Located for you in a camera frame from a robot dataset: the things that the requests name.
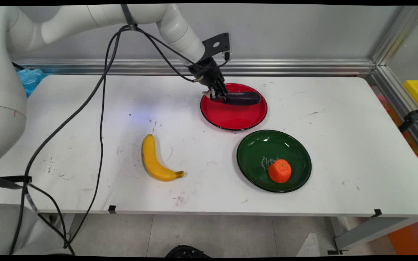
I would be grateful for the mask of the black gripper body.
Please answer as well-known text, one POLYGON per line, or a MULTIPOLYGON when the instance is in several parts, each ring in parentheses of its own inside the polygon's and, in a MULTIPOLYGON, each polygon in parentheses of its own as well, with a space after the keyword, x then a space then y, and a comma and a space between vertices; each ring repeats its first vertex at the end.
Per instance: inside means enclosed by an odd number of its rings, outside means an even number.
POLYGON ((220 67, 226 65, 226 61, 223 64, 218 65, 212 56, 201 59, 196 65, 188 66, 189 72, 196 78, 202 79, 200 84, 207 86, 208 88, 224 88, 225 79, 223 77, 220 67))

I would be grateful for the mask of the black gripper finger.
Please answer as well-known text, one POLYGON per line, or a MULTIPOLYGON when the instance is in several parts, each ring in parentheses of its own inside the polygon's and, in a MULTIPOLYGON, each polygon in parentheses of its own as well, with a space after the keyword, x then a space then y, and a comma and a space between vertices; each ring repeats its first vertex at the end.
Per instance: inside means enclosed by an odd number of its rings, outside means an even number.
POLYGON ((214 88, 209 88, 207 91, 203 91, 203 96, 211 101, 219 101, 219 93, 214 88))
POLYGON ((227 94, 227 88, 225 86, 224 83, 224 79, 223 78, 217 78, 214 81, 214 101, 219 102, 219 103, 226 103, 227 102, 227 98, 226 98, 226 94, 227 94))

